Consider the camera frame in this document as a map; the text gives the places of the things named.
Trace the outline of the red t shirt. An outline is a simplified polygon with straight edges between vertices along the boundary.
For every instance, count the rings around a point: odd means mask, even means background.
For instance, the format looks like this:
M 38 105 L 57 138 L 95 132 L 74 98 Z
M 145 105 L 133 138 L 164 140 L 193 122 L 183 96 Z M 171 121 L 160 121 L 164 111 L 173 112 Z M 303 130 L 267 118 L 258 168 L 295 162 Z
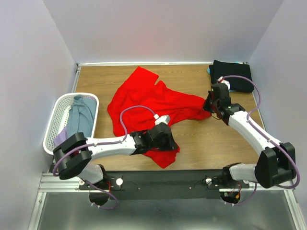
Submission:
M 118 87 L 107 106 L 116 137 L 152 128 L 154 114 L 169 115 L 169 125 L 210 117 L 202 108 L 203 98 L 169 89 L 157 74 L 142 67 L 132 73 L 113 71 L 109 80 Z

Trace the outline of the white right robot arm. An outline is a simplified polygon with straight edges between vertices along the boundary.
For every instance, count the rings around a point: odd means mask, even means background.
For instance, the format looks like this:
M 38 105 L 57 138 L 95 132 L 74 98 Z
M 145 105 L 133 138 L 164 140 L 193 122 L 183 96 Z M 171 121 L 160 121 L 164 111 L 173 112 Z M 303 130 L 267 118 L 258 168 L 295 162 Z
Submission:
M 281 185 L 298 177 L 295 168 L 295 148 L 268 134 L 239 104 L 232 103 L 225 83 L 211 86 L 203 109 L 237 131 L 258 155 L 256 164 L 235 163 L 223 168 L 223 186 L 230 188 L 238 181 L 259 183 L 264 188 Z

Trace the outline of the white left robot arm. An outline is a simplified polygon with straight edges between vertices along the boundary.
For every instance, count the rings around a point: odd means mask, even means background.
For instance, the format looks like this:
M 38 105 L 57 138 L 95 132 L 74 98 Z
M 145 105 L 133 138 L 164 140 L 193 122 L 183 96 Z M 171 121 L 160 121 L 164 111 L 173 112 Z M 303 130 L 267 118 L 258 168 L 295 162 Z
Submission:
M 76 133 L 53 150 L 56 161 L 53 174 L 61 180 L 78 177 L 95 189 L 102 189 L 106 185 L 107 175 L 102 166 L 93 164 L 93 160 L 177 149 L 171 128 L 165 123 L 114 138 L 86 138 L 83 133 Z

